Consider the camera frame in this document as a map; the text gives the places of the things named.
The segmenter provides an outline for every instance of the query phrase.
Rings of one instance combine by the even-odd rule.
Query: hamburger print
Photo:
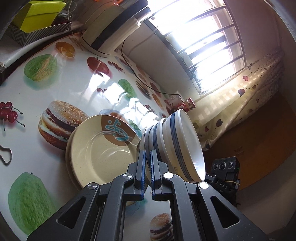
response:
[[[38,129],[42,137],[53,146],[66,150],[71,133],[88,115],[77,107],[55,100],[43,112]]]
[[[172,219],[168,213],[155,216],[150,222],[151,241],[171,241],[174,239]]]

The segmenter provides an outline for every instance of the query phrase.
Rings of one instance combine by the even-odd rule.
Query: curtain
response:
[[[203,96],[189,111],[203,150],[251,116],[279,89],[284,72],[283,52],[275,50],[250,63],[241,74]]]

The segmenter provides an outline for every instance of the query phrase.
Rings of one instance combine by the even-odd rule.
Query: striped box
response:
[[[15,42],[17,42],[22,47],[36,41],[47,37],[49,35],[57,34],[66,31],[70,28],[72,22],[62,23],[58,25],[49,26],[47,28],[38,29],[36,31],[25,33],[21,31],[16,26],[10,24],[6,30],[6,34],[11,37]]]

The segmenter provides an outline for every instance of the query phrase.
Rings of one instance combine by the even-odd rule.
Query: blue striped bowl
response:
[[[164,146],[175,173],[185,181],[205,179],[205,162],[193,124],[183,109],[174,112],[163,126]]]

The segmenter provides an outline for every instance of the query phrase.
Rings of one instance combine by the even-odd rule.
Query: white appliance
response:
[[[127,9],[112,3],[100,7],[88,18],[84,17],[86,31],[80,38],[82,45],[92,53],[108,57],[114,49],[140,27],[140,21],[150,13],[148,2],[138,0]]]

